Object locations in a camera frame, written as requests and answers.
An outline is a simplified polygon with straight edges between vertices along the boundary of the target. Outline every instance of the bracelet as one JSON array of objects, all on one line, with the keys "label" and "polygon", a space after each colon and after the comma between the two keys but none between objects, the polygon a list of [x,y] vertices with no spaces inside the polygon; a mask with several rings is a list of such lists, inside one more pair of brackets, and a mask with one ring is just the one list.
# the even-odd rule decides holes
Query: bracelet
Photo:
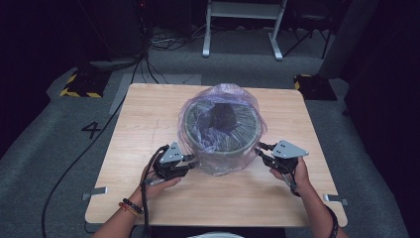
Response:
[{"label": "bracelet", "polygon": [[133,209],[135,209],[139,214],[143,214],[143,211],[141,208],[139,208],[135,203],[131,202],[129,199],[124,198],[123,199],[124,203],[126,203],[127,205],[131,206]]},{"label": "bracelet", "polygon": [[333,230],[331,231],[330,238],[336,238],[337,233],[339,232],[339,222],[337,220],[336,213],[334,213],[334,211],[329,206],[325,205],[325,207],[327,207],[328,212],[330,212],[330,215],[333,218]]},{"label": "bracelet", "polygon": [[137,212],[135,209],[133,209],[131,206],[129,206],[128,204],[124,203],[124,202],[120,202],[118,203],[118,205],[121,207],[121,209],[123,209],[124,211],[130,211],[131,213],[133,213],[135,216],[140,217],[141,215],[139,214],[139,212]]}]

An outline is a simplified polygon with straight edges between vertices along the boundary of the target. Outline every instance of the table top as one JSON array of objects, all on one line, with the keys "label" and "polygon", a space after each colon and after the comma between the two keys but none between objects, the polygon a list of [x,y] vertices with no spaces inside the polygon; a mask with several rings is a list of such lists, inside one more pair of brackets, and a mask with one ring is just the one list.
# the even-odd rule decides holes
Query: table top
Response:
[{"label": "table top", "polygon": [[[142,84],[130,86],[95,187],[106,194],[91,197],[85,219],[104,223],[140,182],[143,168],[161,146],[177,141],[179,111],[186,100],[208,86]],[[309,152],[305,157],[310,180],[322,198],[337,194],[302,95],[297,90],[244,88],[259,102],[267,125],[261,141],[286,140]],[[256,158],[242,171],[221,177],[191,170],[174,187],[148,202],[151,225],[171,226],[307,226],[299,197],[285,182]],[[325,203],[337,214],[339,224],[347,217],[339,202]],[[137,221],[143,224],[143,218]]]}]

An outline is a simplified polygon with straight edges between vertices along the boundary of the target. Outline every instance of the plastic bag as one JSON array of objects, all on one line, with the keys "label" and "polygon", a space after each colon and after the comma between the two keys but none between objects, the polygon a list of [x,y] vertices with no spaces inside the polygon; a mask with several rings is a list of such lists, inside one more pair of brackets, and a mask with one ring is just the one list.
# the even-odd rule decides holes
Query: plastic bag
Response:
[{"label": "plastic bag", "polygon": [[178,139],[207,175],[240,171],[255,158],[266,132],[259,104],[245,89],[222,83],[185,102],[179,113]]}]

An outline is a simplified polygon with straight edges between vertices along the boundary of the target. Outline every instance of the hand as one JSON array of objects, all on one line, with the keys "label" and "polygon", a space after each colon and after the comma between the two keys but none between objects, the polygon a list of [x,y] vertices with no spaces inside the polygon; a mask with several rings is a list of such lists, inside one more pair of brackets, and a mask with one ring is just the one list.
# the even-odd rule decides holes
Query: hand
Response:
[{"label": "hand", "polygon": [[[145,176],[146,168],[143,169],[142,178]],[[148,173],[147,178],[156,177],[154,171]],[[146,185],[146,200],[156,198],[165,188],[175,186],[181,181],[181,178],[173,178],[171,180],[163,181],[156,185]]]},{"label": "hand", "polygon": [[[294,179],[296,180],[296,184],[297,184],[297,189],[296,191],[299,192],[299,189],[302,187],[307,186],[308,184],[310,184],[309,181],[309,174],[308,174],[308,169],[306,168],[306,164],[303,161],[302,157],[297,158],[298,164],[296,166],[296,173],[294,175]],[[280,180],[284,180],[283,176],[281,175],[280,172],[278,172],[275,169],[269,169],[269,171],[277,178]]]}]

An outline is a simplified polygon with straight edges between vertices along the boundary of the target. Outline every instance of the metal stand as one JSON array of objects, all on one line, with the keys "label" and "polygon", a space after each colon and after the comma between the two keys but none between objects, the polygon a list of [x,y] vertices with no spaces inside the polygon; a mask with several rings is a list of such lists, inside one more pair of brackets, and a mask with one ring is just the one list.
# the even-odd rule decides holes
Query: metal stand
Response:
[{"label": "metal stand", "polygon": [[274,30],[268,33],[274,56],[277,60],[282,60],[280,48],[276,40],[278,28],[283,18],[287,0],[281,0],[280,4],[256,4],[256,3],[231,3],[217,2],[208,0],[206,17],[206,36],[204,38],[203,56],[210,56],[211,40],[211,17],[233,17],[233,18],[253,18],[275,20]]}]

